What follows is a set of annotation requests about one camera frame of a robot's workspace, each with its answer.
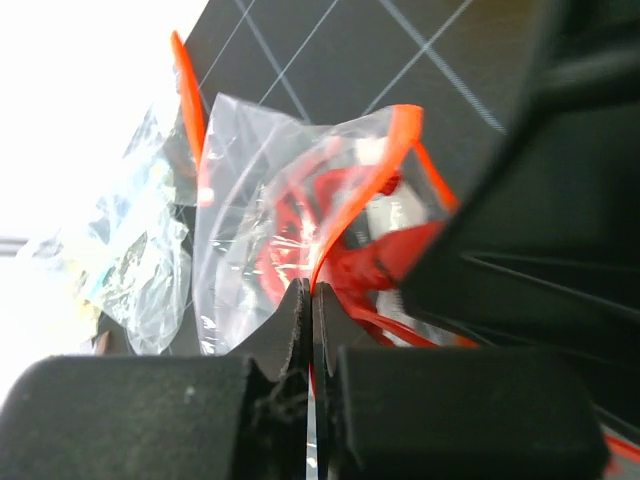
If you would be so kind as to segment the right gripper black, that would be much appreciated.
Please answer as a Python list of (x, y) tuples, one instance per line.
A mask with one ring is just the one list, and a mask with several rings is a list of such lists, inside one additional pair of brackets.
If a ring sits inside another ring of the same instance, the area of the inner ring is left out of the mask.
[(514, 122), (400, 288), (408, 313), (561, 354), (639, 431), (639, 5), (554, 1)]

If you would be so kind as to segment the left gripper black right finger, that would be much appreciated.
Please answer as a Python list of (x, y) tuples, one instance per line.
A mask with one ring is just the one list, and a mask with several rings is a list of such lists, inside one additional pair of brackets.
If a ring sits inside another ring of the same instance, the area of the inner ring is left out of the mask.
[(530, 348), (379, 345), (327, 284), (312, 297), (322, 479), (598, 479), (589, 396)]

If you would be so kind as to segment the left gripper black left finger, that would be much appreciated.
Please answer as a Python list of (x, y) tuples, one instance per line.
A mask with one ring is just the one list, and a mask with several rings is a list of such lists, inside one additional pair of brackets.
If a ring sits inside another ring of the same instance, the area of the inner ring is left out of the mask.
[(310, 287), (223, 356), (58, 356), (1, 409), (5, 479), (301, 479)]

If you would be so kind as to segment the red toy lobster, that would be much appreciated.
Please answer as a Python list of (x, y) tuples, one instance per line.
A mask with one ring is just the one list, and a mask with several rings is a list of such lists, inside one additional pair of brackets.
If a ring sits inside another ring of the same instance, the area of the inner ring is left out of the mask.
[(261, 250), (310, 281), (320, 455), (351, 477), (595, 478), (639, 458), (639, 141), (510, 142), (459, 203), (418, 143), (307, 160)]

